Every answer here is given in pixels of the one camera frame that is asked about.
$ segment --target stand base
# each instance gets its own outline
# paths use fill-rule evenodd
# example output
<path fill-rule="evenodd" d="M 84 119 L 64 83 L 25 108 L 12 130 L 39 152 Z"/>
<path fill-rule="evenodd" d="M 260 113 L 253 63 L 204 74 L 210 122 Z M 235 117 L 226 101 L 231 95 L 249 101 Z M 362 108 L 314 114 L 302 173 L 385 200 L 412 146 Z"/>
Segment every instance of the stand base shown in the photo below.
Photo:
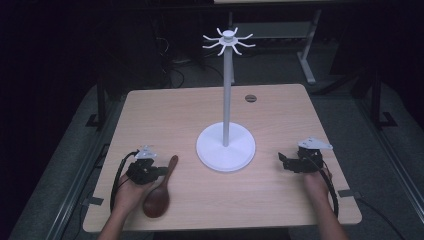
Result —
<path fill-rule="evenodd" d="M 255 139 L 246 128 L 230 122 L 229 144 L 224 147 L 223 126 L 220 122 L 203 130 L 197 139 L 197 154 L 206 166 L 216 171 L 237 171 L 252 161 Z"/>

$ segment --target spoon handle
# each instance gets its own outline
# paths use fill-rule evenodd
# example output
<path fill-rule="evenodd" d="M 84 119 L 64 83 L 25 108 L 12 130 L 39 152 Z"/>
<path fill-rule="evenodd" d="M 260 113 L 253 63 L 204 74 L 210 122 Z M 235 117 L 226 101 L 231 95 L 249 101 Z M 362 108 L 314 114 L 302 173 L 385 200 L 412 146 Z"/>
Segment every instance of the spoon handle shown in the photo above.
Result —
<path fill-rule="evenodd" d="M 175 166 L 177 166 L 178 163 L 178 156 L 174 155 L 171 160 L 169 160 L 169 164 L 168 164 L 168 173 L 166 174 L 166 176 L 164 177 L 164 179 L 161 182 L 161 186 L 166 186 L 168 185 L 168 180 L 169 177 L 171 176 L 172 172 L 174 171 Z"/>

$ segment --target hand-mounted device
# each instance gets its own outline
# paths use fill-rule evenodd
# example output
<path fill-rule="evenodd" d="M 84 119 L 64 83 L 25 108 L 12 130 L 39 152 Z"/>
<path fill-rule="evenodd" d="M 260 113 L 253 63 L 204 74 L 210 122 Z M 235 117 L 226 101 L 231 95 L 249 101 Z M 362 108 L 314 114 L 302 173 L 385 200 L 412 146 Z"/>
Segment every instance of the hand-mounted device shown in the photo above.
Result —
<path fill-rule="evenodd" d="M 313 137 L 309 137 L 303 141 L 298 142 L 299 151 L 297 156 L 299 159 L 287 158 L 281 153 L 278 153 L 278 158 L 283 162 L 284 169 L 293 171 L 295 173 L 312 173 L 319 171 L 327 184 L 330 195 L 333 199 L 334 214 L 336 217 L 339 215 L 339 204 L 337 201 L 336 191 L 334 190 L 333 182 L 322 170 L 325 164 L 322 159 L 320 149 L 333 149 L 333 146 L 321 142 Z"/>
<path fill-rule="evenodd" d="M 128 179 L 132 180 L 136 184 L 144 185 L 146 183 L 156 181 L 159 176 L 164 176 L 168 173 L 167 167 L 152 166 L 154 163 L 153 157 L 156 157 L 156 154 L 150 151 L 148 146 L 144 146 L 141 151 L 137 150 L 136 152 L 129 153 L 124 159 L 122 159 L 118 171 L 116 172 L 110 196 L 110 211 L 112 211 L 115 204 L 116 193 L 118 192 L 119 187 L 123 184 L 121 183 L 121 185 L 118 185 L 122 169 L 130 156 L 134 156 L 137 160 L 130 164 L 126 175 L 128 176 Z"/>

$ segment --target metal frame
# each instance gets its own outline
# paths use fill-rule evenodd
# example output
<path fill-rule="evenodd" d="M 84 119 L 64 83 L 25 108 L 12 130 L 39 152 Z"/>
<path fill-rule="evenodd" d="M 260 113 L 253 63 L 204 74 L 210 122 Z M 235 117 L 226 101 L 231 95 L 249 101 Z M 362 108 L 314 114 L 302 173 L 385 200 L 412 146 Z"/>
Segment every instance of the metal frame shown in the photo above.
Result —
<path fill-rule="evenodd" d="M 97 114 L 92 114 L 85 124 L 86 127 L 97 127 L 97 131 L 102 130 L 106 121 L 106 106 L 105 106 L 105 89 L 103 87 L 103 79 L 97 79 Z"/>
<path fill-rule="evenodd" d="M 378 130 L 383 127 L 397 127 L 396 121 L 393 119 L 389 112 L 383 112 L 387 121 L 380 120 L 380 101 L 381 101 L 381 80 L 378 73 L 376 73 L 372 87 L 371 87 L 371 121 L 374 123 Z"/>
<path fill-rule="evenodd" d="M 116 114 L 116 112 L 119 111 L 118 103 L 111 102 L 108 110 L 110 115 Z M 111 124 L 111 119 L 106 118 L 103 127 L 108 129 Z M 102 152 L 103 144 L 105 142 L 110 142 L 107 134 L 107 131 L 98 131 L 96 134 L 95 139 L 92 141 L 90 148 L 84 157 L 84 161 L 79 167 L 74 181 L 62 202 L 62 205 L 60 206 L 56 219 L 49 229 L 46 239 L 60 239 L 66 230 L 66 225 L 72 216 L 72 212 L 74 211 L 76 204 L 78 203 L 80 192 L 84 190 L 85 180 L 90 177 L 91 169 L 93 169 L 96 163 L 96 157 L 100 152 Z"/>
<path fill-rule="evenodd" d="M 412 206 L 414 207 L 418 217 L 421 219 L 421 222 L 424 223 L 424 197 L 419 191 L 418 187 L 415 185 L 410 174 L 403 165 L 401 159 L 397 155 L 396 151 L 390 144 L 390 141 L 387 139 L 384 132 L 375 127 L 375 122 L 373 122 L 368 116 L 369 109 L 363 100 L 357 101 L 358 107 L 361 110 L 365 119 L 369 125 L 369 129 L 376 136 L 378 142 L 380 143 L 382 149 L 386 152 L 388 160 L 392 165 L 395 175 L 398 177 L 401 186 L 403 187 L 406 195 L 411 201 Z"/>
<path fill-rule="evenodd" d="M 316 10 L 314 14 L 314 18 L 312 19 L 311 25 L 309 26 L 308 35 L 306 36 L 305 48 L 303 49 L 302 52 L 297 53 L 297 57 L 299 59 L 300 65 L 302 66 L 303 73 L 305 74 L 305 77 L 306 77 L 306 81 L 311 85 L 314 85 L 316 83 L 316 80 L 315 80 L 314 74 L 312 73 L 311 68 L 309 67 L 307 57 L 312 45 L 312 41 L 315 36 L 315 31 L 317 29 L 320 16 L 321 16 L 321 9 Z"/>
<path fill-rule="evenodd" d="M 369 4 L 367 0 L 320 0 L 320 1 L 284 1 L 284 2 L 250 2 L 250 3 L 173 3 L 173 4 L 152 4 L 146 6 L 140 1 L 139 5 L 102 6 L 93 8 L 79 8 L 76 11 L 89 12 L 213 12 L 213 11 L 251 11 L 251 10 L 275 10 L 276 8 L 323 8 L 332 6 L 361 5 Z"/>

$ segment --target forearm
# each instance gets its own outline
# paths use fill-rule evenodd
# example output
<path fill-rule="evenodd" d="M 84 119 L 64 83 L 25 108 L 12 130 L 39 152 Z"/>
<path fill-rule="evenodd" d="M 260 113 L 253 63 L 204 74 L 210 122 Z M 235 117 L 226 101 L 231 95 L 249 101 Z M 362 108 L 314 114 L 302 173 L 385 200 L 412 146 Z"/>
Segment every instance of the forearm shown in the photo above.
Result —
<path fill-rule="evenodd" d="M 114 211 L 109 216 L 105 226 L 100 233 L 98 240 L 115 240 L 119 239 L 119 236 L 122 232 L 122 228 L 124 227 L 125 220 L 127 218 L 127 214 Z"/>
<path fill-rule="evenodd" d="M 312 205 L 317 215 L 318 228 L 322 240 L 349 239 L 336 215 L 334 215 L 328 199 L 314 199 L 312 200 Z"/>

